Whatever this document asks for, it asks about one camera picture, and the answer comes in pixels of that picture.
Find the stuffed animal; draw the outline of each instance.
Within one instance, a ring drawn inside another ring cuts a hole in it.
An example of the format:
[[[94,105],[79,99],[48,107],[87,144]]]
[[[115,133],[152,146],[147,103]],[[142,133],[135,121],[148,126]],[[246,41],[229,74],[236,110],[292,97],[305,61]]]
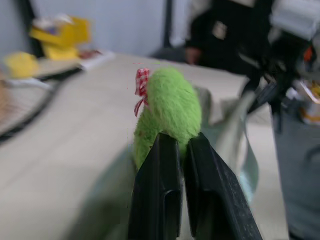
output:
[[[196,91],[173,67],[150,71],[142,68],[136,74],[136,91],[141,100],[134,113],[144,104],[134,131],[133,155],[139,169],[159,133],[176,139],[183,158],[188,141],[201,129],[202,111]]]

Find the yellow toy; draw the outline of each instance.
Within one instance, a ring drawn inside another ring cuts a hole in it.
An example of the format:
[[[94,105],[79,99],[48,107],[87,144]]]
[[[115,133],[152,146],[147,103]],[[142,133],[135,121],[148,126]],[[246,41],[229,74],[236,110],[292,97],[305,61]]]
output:
[[[15,52],[4,58],[4,64],[13,79],[30,78],[35,75],[39,66],[34,55],[26,52]]]

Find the floor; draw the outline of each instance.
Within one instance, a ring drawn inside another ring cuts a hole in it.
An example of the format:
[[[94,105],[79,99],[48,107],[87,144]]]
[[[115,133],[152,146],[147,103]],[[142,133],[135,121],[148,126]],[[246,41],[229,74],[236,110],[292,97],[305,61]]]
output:
[[[153,57],[184,62],[184,54],[182,47],[166,48]],[[319,239],[320,153],[311,161],[306,155],[320,143],[320,127],[306,125],[286,113],[282,121],[282,133],[275,132],[275,142],[290,233],[297,239]]]

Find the table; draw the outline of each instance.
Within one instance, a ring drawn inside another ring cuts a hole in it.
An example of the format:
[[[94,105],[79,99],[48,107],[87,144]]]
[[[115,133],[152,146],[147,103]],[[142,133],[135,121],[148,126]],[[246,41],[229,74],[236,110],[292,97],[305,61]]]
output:
[[[68,64],[43,62],[42,69],[57,65]],[[139,100],[134,95],[137,69],[148,67],[152,72],[168,65],[194,85],[207,88],[215,103],[237,96],[244,83],[243,77],[223,71],[123,54],[70,78],[37,122],[0,147],[0,239],[59,240],[65,236],[92,187],[132,143],[137,122],[134,106]],[[268,110],[266,122],[248,124],[260,168],[252,212],[265,240],[287,240]]]

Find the human hand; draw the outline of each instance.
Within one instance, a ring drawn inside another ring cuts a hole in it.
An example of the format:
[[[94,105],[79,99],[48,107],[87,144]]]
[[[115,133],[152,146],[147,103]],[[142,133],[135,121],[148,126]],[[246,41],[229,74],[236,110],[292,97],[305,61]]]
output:
[[[187,47],[185,49],[185,58],[188,64],[194,65],[199,61],[201,50],[195,47]]]

